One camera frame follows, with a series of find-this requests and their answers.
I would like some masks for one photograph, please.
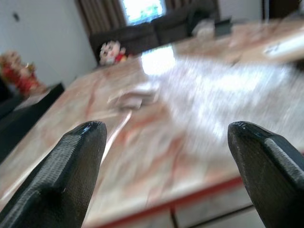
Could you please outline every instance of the dark gray sofa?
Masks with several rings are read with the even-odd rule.
[[[219,20],[216,0],[194,0],[187,6],[168,11],[166,15],[152,20],[151,23],[94,34],[89,40],[97,62],[102,44],[110,40],[118,40],[121,46],[126,48],[127,54],[137,55],[191,36],[192,29],[200,20],[206,18]]]

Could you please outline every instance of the stuffed toy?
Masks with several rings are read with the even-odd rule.
[[[118,41],[104,43],[100,49],[99,57],[101,65],[112,65],[127,59],[125,48],[121,48]]]
[[[37,80],[34,64],[22,63],[16,51],[7,51],[0,55],[0,75],[24,96],[40,94],[47,89]]]

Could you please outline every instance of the textured grip surface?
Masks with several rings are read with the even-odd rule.
[[[66,133],[2,210],[0,228],[81,227],[105,143],[102,122]]]
[[[248,194],[267,228],[303,227],[304,158],[284,137],[247,122],[228,143]]]

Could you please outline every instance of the marble tabletop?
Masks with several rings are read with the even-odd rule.
[[[272,59],[245,63],[265,61],[261,47],[303,26],[238,25],[231,36],[187,39],[77,79],[0,165],[0,210],[60,137],[90,120],[105,122],[108,137],[84,227],[239,177],[227,144],[233,121],[254,122],[303,150],[304,75]],[[136,110],[109,102],[147,95],[154,99]]]

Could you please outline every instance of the white wall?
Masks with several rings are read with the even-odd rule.
[[[218,0],[218,2],[222,19],[230,16],[233,20],[262,19],[262,0]]]
[[[0,0],[0,53],[8,49],[34,62],[47,85],[67,86],[96,66],[74,0]]]

